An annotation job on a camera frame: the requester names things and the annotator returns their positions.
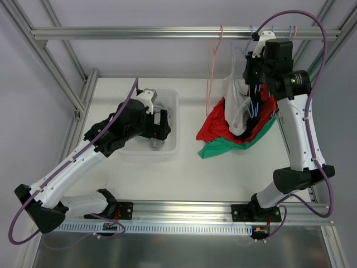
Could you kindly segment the light blue hanger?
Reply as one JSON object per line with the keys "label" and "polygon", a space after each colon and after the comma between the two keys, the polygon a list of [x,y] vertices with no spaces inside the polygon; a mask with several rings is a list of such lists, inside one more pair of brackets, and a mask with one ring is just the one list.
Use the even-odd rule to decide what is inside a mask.
{"label": "light blue hanger", "polygon": [[228,101],[228,108],[234,112],[236,109],[238,109],[238,106],[240,105],[240,101],[242,99],[246,100],[250,97],[247,96],[248,93],[248,86],[245,86],[245,89],[243,88],[243,75],[239,74],[238,71],[242,70],[242,66],[238,64],[239,59],[245,59],[245,56],[248,52],[249,45],[252,42],[252,38],[249,39],[248,43],[244,48],[241,48],[234,43],[231,43],[230,45],[230,51],[231,51],[231,73],[230,77],[231,79],[229,80],[229,88],[226,90],[225,94],[225,99]]}

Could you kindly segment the white tank top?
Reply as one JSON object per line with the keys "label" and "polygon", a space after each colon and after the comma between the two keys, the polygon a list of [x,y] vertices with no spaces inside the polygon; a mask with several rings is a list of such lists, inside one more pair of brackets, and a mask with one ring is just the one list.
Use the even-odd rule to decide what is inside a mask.
{"label": "white tank top", "polygon": [[231,72],[223,81],[224,118],[229,131],[234,136],[241,136],[247,130],[250,117],[250,97],[247,97],[248,87],[241,86],[239,79]]}

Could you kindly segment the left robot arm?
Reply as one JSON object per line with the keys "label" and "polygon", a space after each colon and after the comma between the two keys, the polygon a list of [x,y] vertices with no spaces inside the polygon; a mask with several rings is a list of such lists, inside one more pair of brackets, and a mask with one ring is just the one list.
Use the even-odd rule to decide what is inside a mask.
{"label": "left robot arm", "polygon": [[46,177],[31,186],[21,184],[15,194],[41,233],[55,230],[66,219],[85,217],[113,219],[119,208],[106,189],[88,195],[67,197],[66,192],[91,168],[141,136],[164,141],[171,128],[168,110],[149,111],[136,99],[119,104],[117,111],[94,124],[75,150]]}

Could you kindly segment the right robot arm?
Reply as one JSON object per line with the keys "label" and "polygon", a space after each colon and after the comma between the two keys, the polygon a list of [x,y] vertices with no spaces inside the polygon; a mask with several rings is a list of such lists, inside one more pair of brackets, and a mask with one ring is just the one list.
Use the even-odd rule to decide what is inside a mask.
{"label": "right robot arm", "polygon": [[265,84],[281,112],[290,165],[275,170],[273,181],[248,204],[231,206],[234,222],[279,222],[280,203],[335,175],[335,168],[325,163],[317,142],[310,77],[304,70],[293,70],[292,50],[292,41],[270,39],[258,41],[246,56],[245,83]]}

